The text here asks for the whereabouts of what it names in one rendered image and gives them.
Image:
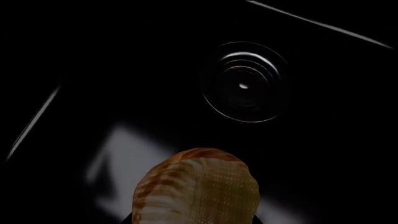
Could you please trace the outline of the round black sink drain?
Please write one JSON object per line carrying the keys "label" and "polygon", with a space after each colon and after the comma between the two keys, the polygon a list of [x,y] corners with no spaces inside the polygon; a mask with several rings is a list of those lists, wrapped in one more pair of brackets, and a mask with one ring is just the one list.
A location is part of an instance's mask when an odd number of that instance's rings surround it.
{"label": "round black sink drain", "polygon": [[218,46],[201,73],[201,93],[217,113],[242,123],[263,123],[289,98],[289,66],[274,50],[253,42]]}

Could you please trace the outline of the orange white scallop shell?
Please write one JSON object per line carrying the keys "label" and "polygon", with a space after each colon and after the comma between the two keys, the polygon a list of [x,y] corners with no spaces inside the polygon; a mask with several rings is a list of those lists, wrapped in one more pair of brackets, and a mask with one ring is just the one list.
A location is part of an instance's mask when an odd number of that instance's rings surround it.
{"label": "orange white scallop shell", "polygon": [[138,182],[131,224],[252,224],[260,200],[242,160],[199,147],[161,162]]}

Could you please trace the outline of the black sink basin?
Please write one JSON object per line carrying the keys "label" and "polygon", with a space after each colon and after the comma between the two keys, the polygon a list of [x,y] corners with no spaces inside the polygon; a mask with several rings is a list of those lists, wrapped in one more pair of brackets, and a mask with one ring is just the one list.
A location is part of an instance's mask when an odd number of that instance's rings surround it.
{"label": "black sink basin", "polygon": [[[287,61],[278,117],[203,98],[229,42]],[[264,224],[398,224],[398,1],[0,0],[0,224],[120,224],[196,147],[248,165]]]}

